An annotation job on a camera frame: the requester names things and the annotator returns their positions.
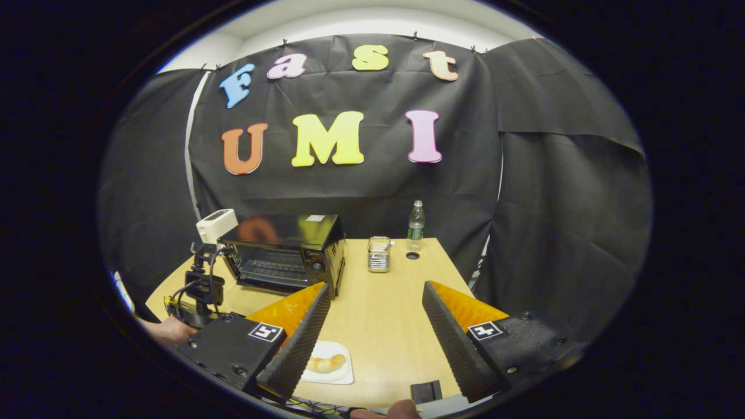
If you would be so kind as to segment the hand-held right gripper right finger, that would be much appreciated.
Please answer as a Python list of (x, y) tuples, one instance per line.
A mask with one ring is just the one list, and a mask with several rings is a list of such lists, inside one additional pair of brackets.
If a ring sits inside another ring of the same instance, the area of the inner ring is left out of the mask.
[(583, 352), (552, 322), (530, 312), (508, 315), (441, 283), (426, 281), (421, 302), (469, 402), (535, 384)]

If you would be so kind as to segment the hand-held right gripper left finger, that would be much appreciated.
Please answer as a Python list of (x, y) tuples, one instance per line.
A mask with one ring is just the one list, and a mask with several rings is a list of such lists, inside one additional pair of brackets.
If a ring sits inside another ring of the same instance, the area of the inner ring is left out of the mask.
[(300, 382), (330, 305), (328, 284), (317, 283), (251, 316), (221, 314), (176, 352), (224, 385), (284, 403)]

